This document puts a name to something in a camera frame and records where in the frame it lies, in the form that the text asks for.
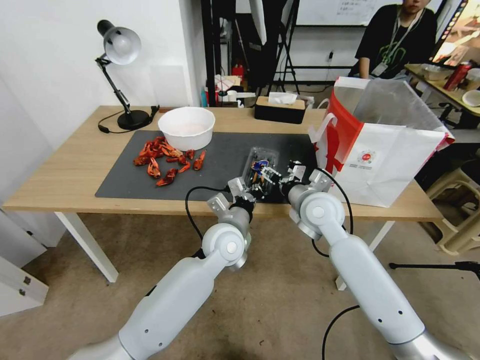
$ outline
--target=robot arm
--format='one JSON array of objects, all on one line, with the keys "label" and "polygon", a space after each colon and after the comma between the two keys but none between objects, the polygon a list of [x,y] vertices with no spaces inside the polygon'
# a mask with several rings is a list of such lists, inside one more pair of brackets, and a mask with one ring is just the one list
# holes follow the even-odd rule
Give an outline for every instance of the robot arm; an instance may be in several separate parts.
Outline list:
[{"label": "robot arm", "polygon": [[[345,212],[333,195],[323,192],[329,179],[314,170],[302,184],[305,169],[293,164],[281,178],[265,168],[262,176],[279,186],[292,208],[290,217],[310,238],[324,236],[333,265],[343,277],[368,320],[383,335],[397,359],[470,359],[459,350],[432,337],[402,291],[368,246],[348,234],[342,224]],[[165,349],[212,293],[214,280],[224,269],[236,270],[247,259],[250,221],[261,189],[249,189],[241,178],[228,182],[234,198],[230,205],[222,194],[208,201],[218,224],[205,233],[205,259],[180,260],[140,301],[112,338],[88,345],[70,360],[146,360]]]},{"label": "robot arm", "polygon": [[247,259],[255,198],[239,179],[232,182],[236,202],[222,194],[208,201],[218,216],[202,241],[204,259],[180,260],[138,303],[126,324],[110,339],[87,345],[70,360],[146,360],[165,349],[209,298],[225,268],[237,270]]},{"label": "robot arm", "polygon": [[342,228],[345,220],[342,204],[333,195],[322,192],[329,179],[314,170],[309,180],[308,185],[280,182],[282,193],[292,206],[290,217],[310,238],[325,237],[330,245],[330,260],[396,358],[470,359],[426,331],[407,298],[365,242]]}]

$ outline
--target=white paper bag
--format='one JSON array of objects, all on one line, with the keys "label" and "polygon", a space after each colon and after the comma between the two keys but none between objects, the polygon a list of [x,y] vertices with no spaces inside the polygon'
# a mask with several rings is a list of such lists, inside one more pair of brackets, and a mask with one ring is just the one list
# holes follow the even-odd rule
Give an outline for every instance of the white paper bag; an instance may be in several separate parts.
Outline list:
[{"label": "white paper bag", "polygon": [[[430,156],[454,141],[404,81],[339,77],[326,102],[310,139],[318,166],[354,204],[391,206]],[[343,201],[336,186],[329,192]]]}]

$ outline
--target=gray desk mat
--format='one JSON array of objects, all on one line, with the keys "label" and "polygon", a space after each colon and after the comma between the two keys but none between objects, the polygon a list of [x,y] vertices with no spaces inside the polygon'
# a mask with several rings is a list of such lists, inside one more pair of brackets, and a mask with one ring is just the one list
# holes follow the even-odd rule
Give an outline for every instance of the gray desk mat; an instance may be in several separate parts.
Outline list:
[{"label": "gray desk mat", "polygon": [[[263,147],[280,153],[277,169],[287,173],[289,160],[299,160],[315,167],[315,152],[306,134],[264,134],[214,132],[206,146],[206,156],[200,171],[189,169],[177,174],[172,184],[158,187],[157,180],[147,174],[147,166],[134,166],[133,159],[146,141],[160,136],[160,131],[137,130],[123,149],[110,172],[98,188],[98,198],[184,200],[188,190],[194,186],[224,188],[230,179],[242,176],[242,172],[252,147]],[[195,158],[201,150],[195,152]],[[165,157],[157,159],[162,177],[168,169],[180,168],[177,163],[167,163]],[[213,196],[212,191],[196,190],[190,200],[206,201]],[[273,191],[264,202],[284,203],[279,191]]]}]

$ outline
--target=lanyard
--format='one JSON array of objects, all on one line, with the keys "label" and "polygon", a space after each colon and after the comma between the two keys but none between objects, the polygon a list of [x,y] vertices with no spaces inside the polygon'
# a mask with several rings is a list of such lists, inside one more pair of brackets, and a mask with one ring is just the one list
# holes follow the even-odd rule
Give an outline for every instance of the lanyard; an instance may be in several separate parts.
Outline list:
[{"label": "lanyard", "polygon": [[391,33],[391,39],[390,39],[390,44],[388,45],[388,50],[385,54],[385,56],[383,57],[382,59],[382,62],[385,63],[391,56],[393,53],[395,53],[395,51],[398,49],[398,47],[400,46],[400,44],[402,43],[402,41],[407,37],[407,35],[409,34],[410,30],[413,29],[414,25],[415,24],[418,24],[420,22],[420,20],[422,19],[422,16],[424,15],[424,11],[419,11],[415,18],[412,20],[412,22],[410,23],[410,25],[408,26],[408,29],[406,30],[405,34],[403,34],[403,36],[401,37],[401,39],[396,43],[395,47],[390,51],[393,43],[394,43],[394,40],[395,40],[395,37],[397,36],[397,33],[400,29],[400,10],[396,13],[396,19],[395,19],[395,24],[393,25],[393,31]]}]

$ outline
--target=person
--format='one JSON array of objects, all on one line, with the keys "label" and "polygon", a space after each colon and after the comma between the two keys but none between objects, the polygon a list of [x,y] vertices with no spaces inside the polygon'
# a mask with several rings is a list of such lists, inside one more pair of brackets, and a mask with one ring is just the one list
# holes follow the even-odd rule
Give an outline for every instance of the person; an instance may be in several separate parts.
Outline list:
[{"label": "person", "polygon": [[425,8],[429,2],[403,0],[381,7],[363,34],[349,76],[400,79],[405,64],[428,61],[437,33],[435,15]]}]

